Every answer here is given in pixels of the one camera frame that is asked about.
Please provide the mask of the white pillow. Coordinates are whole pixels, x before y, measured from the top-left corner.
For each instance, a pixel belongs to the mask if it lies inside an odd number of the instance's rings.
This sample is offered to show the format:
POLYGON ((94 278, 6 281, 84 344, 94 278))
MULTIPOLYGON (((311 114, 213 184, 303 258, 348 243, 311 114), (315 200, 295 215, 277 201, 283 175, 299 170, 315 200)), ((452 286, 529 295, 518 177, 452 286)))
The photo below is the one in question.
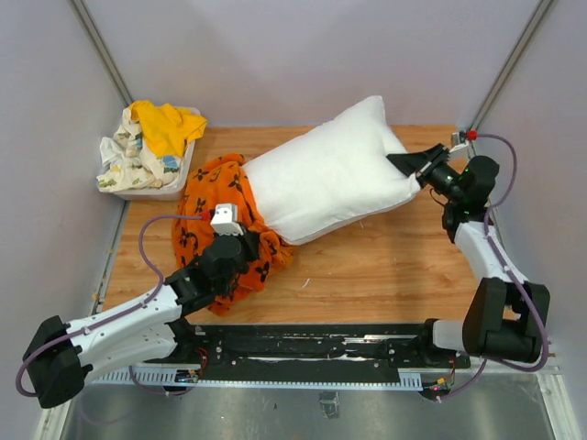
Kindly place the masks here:
POLYGON ((405 152, 382 97, 372 95, 244 170, 265 224, 299 246, 410 202, 420 185, 387 159, 405 152))

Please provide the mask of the orange patterned plush pillowcase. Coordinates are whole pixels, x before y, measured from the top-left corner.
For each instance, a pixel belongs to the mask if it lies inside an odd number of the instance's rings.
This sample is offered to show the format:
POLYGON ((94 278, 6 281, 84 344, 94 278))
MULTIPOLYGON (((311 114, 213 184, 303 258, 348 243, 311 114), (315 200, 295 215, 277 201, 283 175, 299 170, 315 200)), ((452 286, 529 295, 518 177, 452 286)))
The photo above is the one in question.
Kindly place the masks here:
POLYGON ((290 266, 294 246, 289 245, 265 224, 244 169, 240 154, 228 154, 207 162, 187 178, 177 214, 201 215, 219 204, 234 204, 238 221, 248 230, 260 235, 260 258, 249 264, 249 271, 238 275, 227 293, 217 295, 208 310, 218 316, 227 314, 231 306, 265 288, 267 279, 290 266))

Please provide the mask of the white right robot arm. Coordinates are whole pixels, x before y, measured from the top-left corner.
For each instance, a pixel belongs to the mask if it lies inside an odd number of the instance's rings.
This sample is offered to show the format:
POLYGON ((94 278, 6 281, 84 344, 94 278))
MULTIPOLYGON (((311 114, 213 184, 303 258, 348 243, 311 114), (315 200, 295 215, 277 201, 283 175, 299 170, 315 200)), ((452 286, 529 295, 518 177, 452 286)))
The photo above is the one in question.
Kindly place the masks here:
POLYGON ((442 226, 479 282, 463 321, 426 321, 426 332, 415 344, 417 359, 434 367, 452 351, 521 371, 543 368, 550 294, 546 286, 523 275, 498 242, 488 204, 498 164, 475 156, 457 172, 449 166, 449 150, 442 144, 387 159, 402 174, 446 198, 442 226))

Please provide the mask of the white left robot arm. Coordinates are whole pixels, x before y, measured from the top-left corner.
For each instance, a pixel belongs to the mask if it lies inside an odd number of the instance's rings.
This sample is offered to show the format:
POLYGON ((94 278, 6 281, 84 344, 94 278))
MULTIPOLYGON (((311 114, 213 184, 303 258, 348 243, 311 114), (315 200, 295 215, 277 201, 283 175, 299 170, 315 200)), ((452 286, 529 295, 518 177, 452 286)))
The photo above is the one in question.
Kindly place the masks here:
POLYGON ((44 320, 18 372, 29 377, 33 389, 18 391, 50 409, 111 371, 144 361, 190 360, 196 340, 187 315, 234 291, 237 276, 259 256, 259 234, 217 235, 187 266, 131 301, 70 322, 58 315, 44 320))

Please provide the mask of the white plastic basket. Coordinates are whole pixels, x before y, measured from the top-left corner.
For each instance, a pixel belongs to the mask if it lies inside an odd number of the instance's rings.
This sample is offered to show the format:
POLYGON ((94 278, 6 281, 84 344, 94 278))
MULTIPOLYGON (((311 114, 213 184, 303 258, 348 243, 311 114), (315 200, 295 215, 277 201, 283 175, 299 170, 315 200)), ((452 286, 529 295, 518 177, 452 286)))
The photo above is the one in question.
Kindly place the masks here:
POLYGON ((116 132, 101 140, 97 189, 127 201, 179 199, 206 125, 193 107, 134 102, 116 132))

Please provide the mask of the yellow cloth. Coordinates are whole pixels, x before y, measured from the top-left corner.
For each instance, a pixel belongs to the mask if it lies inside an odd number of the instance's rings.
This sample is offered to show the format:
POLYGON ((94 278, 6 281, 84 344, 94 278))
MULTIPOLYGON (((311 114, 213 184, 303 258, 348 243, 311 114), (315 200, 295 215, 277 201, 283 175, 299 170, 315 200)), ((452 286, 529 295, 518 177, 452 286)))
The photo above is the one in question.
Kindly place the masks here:
POLYGON ((201 138, 207 126, 206 118, 187 107, 136 101, 128 109, 131 119, 139 123, 147 147, 157 158, 182 158, 187 145, 201 138))

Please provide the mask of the white printed cloth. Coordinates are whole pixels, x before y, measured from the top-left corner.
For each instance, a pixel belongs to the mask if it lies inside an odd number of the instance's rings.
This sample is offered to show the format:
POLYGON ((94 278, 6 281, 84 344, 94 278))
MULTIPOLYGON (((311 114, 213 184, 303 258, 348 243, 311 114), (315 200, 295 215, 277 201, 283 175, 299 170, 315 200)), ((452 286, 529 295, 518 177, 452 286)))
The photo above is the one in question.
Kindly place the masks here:
POLYGON ((183 160, 174 156, 157 158, 147 147, 138 122, 124 109, 112 137, 99 146, 103 171, 96 177, 102 193, 160 190, 179 181, 183 160))

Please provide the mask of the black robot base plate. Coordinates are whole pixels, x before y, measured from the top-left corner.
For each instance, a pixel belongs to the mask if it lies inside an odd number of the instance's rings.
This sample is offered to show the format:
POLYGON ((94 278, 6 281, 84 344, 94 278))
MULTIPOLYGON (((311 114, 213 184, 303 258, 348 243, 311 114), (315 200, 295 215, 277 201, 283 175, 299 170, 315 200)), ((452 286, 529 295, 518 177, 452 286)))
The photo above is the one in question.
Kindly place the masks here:
POLYGON ((398 369, 466 369, 468 356, 431 345, 424 324, 176 325, 171 364, 373 362, 398 369))

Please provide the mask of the right aluminium frame post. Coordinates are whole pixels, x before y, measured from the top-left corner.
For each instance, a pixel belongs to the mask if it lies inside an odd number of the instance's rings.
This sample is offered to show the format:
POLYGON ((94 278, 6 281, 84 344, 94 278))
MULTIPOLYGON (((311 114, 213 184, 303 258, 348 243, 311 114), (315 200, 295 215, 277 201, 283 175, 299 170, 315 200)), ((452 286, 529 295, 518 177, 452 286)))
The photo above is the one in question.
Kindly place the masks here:
POLYGON ((509 51, 505 61, 498 71, 487 94, 483 97, 479 108, 474 113, 472 119, 464 126, 469 130, 479 129, 484 120, 488 117, 493 107, 504 92, 506 85, 512 79, 516 68, 525 56, 542 25, 547 20, 549 14, 558 3, 557 0, 540 0, 537 2, 529 19, 524 24, 520 35, 515 41, 514 46, 509 51))

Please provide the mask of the aluminium frame post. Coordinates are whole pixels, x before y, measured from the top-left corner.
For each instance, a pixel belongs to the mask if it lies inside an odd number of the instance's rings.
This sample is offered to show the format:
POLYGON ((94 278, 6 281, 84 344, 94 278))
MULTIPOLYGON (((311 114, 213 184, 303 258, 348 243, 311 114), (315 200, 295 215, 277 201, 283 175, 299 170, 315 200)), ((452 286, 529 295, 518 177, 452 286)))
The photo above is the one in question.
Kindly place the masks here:
POLYGON ((132 94, 88 3, 66 5, 73 20, 74 51, 68 61, 78 119, 88 133, 99 136, 115 128, 132 94))
POLYGON ((512 79, 516 68, 525 56, 542 25, 547 20, 549 14, 558 3, 557 0, 540 0, 537 2, 529 19, 524 24, 520 35, 515 41, 514 46, 509 51, 505 61, 498 71, 487 94, 483 97, 479 108, 474 113, 472 119, 464 126, 469 130, 479 129, 484 120, 488 117, 493 107, 504 92, 506 85, 512 79))

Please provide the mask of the left aluminium frame post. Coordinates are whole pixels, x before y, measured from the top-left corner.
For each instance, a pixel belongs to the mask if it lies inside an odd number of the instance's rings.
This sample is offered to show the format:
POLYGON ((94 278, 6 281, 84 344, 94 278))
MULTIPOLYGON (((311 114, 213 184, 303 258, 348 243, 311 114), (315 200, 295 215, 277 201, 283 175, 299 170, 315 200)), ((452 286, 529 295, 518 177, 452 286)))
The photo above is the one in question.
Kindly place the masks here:
POLYGON ((88 3, 66 5, 73 20, 74 51, 68 61, 78 119, 88 133, 99 136, 115 128, 132 94, 88 3))

